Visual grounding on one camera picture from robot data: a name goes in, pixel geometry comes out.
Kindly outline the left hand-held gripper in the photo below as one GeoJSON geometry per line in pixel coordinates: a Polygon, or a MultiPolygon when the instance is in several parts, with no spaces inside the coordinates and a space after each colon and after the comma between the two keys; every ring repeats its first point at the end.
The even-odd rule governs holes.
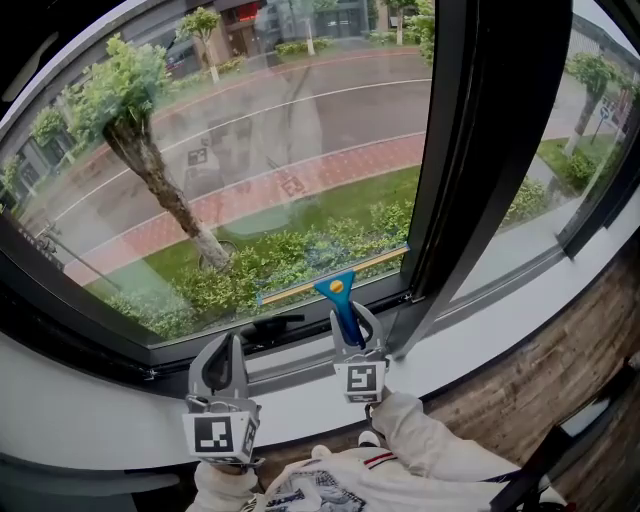
{"type": "Polygon", "coordinates": [[[193,457],[211,466],[255,468],[261,406],[249,397],[242,341],[235,333],[210,341],[189,368],[188,412],[182,416],[193,457]]]}

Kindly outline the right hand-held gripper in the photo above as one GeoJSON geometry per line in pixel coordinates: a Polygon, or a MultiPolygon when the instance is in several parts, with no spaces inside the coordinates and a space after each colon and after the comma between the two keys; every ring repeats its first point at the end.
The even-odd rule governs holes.
{"type": "Polygon", "coordinates": [[[335,357],[334,371],[348,403],[380,403],[383,400],[390,360],[384,350],[384,332],[380,321],[364,305],[353,301],[359,329],[365,331],[365,351],[349,353],[338,315],[330,311],[335,357]]]}

